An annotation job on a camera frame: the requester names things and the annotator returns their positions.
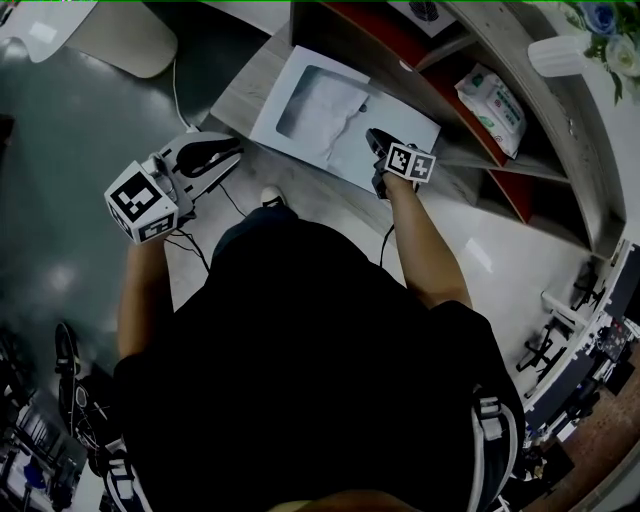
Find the wooden shelf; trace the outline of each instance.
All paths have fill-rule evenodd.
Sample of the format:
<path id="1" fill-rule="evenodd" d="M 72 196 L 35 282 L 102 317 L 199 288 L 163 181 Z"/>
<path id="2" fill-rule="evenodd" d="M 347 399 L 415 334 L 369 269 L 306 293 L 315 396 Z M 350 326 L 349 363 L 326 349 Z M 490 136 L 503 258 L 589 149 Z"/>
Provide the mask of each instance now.
<path id="1" fill-rule="evenodd" d="M 457 22 L 429 37 L 387 2 L 321 3 L 417 70 L 426 69 L 475 42 Z"/>
<path id="2" fill-rule="evenodd" d="M 533 193 L 536 178 L 503 171 L 487 171 L 524 223 L 533 215 Z"/>
<path id="3" fill-rule="evenodd" d="M 533 180 L 533 212 L 527 224 L 589 249 L 589 236 L 571 186 L 549 180 Z"/>
<path id="4" fill-rule="evenodd" d="M 487 151 L 495 165 L 504 167 L 508 161 L 498 143 L 493 140 L 491 134 L 482 126 L 482 123 L 473 115 L 458 98 L 455 85 L 473 69 L 474 63 L 463 58 L 449 57 L 429 67 L 421 74 L 440 96 L 453 107 L 460 120 L 480 142 Z"/>
<path id="5" fill-rule="evenodd" d="M 506 10 L 447 8 L 459 21 L 429 38 L 386 2 L 294 3 L 291 42 L 365 73 L 372 86 L 440 124 L 436 165 L 466 202 L 609 257 L 624 221 L 597 186 L 600 161 L 586 144 L 579 113 L 565 112 L 522 61 L 530 38 Z M 515 159 L 458 99 L 455 85 L 478 61 L 498 73 L 525 109 L 528 127 Z"/>
<path id="6" fill-rule="evenodd" d="M 345 20 L 385 45 L 409 66 L 430 52 L 428 36 L 386 2 L 322 2 Z"/>
<path id="7" fill-rule="evenodd" d="M 484 169 L 438 165 L 429 186 L 475 208 L 522 222 L 496 181 Z"/>
<path id="8" fill-rule="evenodd" d="M 553 149 L 543 149 L 544 145 L 540 142 L 543 138 L 544 134 L 541 137 L 533 130 L 527 131 L 522 139 L 518 156 L 515 160 L 508 159 L 504 166 L 496 165 L 475 138 L 467 134 L 462 134 L 455 139 L 440 134 L 433 148 L 433 154 L 443 165 L 494 169 L 569 183 L 569 178 L 564 174 L 562 164 L 558 161 Z"/>

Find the white cable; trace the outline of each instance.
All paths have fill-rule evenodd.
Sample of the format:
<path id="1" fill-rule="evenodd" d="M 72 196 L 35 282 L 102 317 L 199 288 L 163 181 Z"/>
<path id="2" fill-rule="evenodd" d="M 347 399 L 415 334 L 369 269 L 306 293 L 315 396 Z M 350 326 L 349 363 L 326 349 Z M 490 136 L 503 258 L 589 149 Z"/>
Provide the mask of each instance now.
<path id="1" fill-rule="evenodd" d="M 178 104 L 178 90 L 176 89 L 176 64 L 177 63 L 178 63 L 178 59 L 177 58 L 173 59 L 173 99 L 175 100 L 175 103 L 176 103 L 176 112 L 178 113 L 178 117 L 180 118 L 180 121 L 182 121 L 182 124 L 184 125 L 184 127 L 188 130 L 189 128 L 191 128 L 191 125 L 187 123 L 187 121 L 185 121 L 184 117 L 182 116 L 182 112 L 180 112 L 180 105 Z"/>

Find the white flower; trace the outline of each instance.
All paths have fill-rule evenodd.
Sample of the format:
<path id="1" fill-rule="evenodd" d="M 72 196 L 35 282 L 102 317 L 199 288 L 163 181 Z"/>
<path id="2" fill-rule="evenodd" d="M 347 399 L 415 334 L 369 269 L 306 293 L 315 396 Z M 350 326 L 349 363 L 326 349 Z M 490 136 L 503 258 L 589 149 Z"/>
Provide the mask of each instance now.
<path id="1" fill-rule="evenodd" d="M 640 55 L 628 35 L 611 36 L 605 48 L 605 56 L 611 71 L 626 76 L 640 76 Z"/>

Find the white sneaker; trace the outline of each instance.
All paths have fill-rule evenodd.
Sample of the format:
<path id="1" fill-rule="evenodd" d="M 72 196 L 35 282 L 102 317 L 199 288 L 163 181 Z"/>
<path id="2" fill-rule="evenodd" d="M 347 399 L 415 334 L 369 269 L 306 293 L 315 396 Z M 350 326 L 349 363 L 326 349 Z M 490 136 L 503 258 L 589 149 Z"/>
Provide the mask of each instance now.
<path id="1" fill-rule="evenodd" d="M 287 200 L 284 198 L 282 191 L 273 185 L 262 189 L 260 194 L 262 206 L 287 206 Z"/>

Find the white strap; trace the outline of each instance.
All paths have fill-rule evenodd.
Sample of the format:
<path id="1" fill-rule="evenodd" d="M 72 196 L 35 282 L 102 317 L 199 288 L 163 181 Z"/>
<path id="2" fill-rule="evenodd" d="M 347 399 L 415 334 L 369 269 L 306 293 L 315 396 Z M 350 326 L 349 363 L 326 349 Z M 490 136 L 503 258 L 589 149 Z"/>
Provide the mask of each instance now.
<path id="1" fill-rule="evenodd" d="M 509 460 L 507 462 L 504 475 L 502 475 L 500 487 L 498 488 L 494 499 L 498 497 L 502 492 L 503 487 L 507 484 L 507 480 L 509 480 L 509 476 L 511 476 L 511 472 L 513 471 L 513 466 L 516 464 L 516 457 L 518 456 L 518 427 L 516 425 L 516 419 L 514 418 L 511 409 L 504 404 L 502 404 L 502 414 L 505 415 L 509 422 Z"/>
<path id="2" fill-rule="evenodd" d="M 473 425 L 475 445 L 475 464 L 473 467 L 473 485 L 471 486 L 471 496 L 469 496 L 467 512 L 476 512 L 484 485 L 484 431 L 480 426 L 476 411 L 473 407 L 471 408 L 471 422 Z"/>

